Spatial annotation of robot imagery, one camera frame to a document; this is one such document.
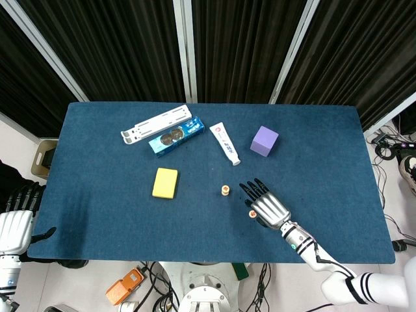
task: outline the yellow sponge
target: yellow sponge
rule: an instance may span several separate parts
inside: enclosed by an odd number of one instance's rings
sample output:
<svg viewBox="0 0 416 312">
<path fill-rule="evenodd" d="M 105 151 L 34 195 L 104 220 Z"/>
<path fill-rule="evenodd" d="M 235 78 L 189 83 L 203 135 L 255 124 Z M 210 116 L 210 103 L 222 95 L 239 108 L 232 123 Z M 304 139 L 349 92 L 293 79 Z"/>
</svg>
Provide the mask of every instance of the yellow sponge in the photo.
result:
<svg viewBox="0 0 416 312">
<path fill-rule="evenodd" d="M 177 170 L 158 168 L 155 184 L 153 185 L 153 197 L 170 198 L 175 195 Z"/>
</svg>

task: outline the black curtain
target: black curtain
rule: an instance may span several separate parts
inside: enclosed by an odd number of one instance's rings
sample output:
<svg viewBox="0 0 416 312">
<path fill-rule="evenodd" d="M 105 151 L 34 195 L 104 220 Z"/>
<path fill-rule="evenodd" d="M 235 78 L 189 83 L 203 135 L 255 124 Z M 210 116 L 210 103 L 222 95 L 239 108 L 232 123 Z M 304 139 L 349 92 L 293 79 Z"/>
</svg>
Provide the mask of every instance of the black curtain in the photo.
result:
<svg viewBox="0 0 416 312">
<path fill-rule="evenodd" d="M 172 1 L 19 3 L 91 101 L 185 101 Z"/>
<path fill-rule="evenodd" d="M 354 105 L 367 129 L 416 91 L 416 1 L 321 0 L 278 103 Z"/>
<path fill-rule="evenodd" d="M 193 0 L 198 101 L 268 103 L 304 5 Z"/>
<path fill-rule="evenodd" d="M 38 137 L 56 137 L 76 101 L 0 6 L 0 112 Z"/>
</svg>

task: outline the foam cube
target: foam cube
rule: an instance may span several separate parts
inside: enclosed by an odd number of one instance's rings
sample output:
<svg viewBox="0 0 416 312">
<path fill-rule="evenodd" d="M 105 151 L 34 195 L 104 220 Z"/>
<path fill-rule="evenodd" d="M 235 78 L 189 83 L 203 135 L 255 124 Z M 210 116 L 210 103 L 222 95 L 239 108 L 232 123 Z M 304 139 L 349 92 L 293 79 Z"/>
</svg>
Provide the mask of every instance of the foam cube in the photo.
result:
<svg viewBox="0 0 416 312">
<path fill-rule="evenodd" d="M 177 180 L 177 170 L 158 168 L 155 184 L 153 185 L 153 197 L 173 199 Z"/>
<path fill-rule="evenodd" d="M 278 137 L 278 133 L 261 126 L 253 139 L 250 149 L 264 157 L 267 157 Z"/>
</svg>

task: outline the orange box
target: orange box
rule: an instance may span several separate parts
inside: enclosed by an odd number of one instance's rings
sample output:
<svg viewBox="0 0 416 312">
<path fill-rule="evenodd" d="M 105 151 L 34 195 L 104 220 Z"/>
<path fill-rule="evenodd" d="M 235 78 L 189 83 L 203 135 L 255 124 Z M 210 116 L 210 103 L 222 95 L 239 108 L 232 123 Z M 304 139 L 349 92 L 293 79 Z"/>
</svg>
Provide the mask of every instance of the orange box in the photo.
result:
<svg viewBox="0 0 416 312">
<path fill-rule="evenodd" d="M 138 268 L 132 269 L 123 279 L 119 279 L 105 293 L 111 304 L 122 303 L 144 280 L 145 275 Z"/>
</svg>

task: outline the blue toothpaste box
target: blue toothpaste box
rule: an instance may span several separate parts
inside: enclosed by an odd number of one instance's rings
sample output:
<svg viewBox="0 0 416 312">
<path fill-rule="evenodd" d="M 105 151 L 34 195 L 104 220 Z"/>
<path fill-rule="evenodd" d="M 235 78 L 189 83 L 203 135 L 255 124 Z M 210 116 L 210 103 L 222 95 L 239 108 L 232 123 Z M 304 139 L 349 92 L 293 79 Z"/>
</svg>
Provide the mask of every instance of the blue toothpaste box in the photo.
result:
<svg viewBox="0 0 416 312">
<path fill-rule="evenodd" d="M 181 123 L 179 126 L 173 128 L 170 132 L 149 141 L 149 144 L 156 156 L 160 157 L 169 153 L 189 138 L 203 133 L 204 129 L 205 127 L 202 121 L 195 116 L 187 122 Z"/>
</svg>

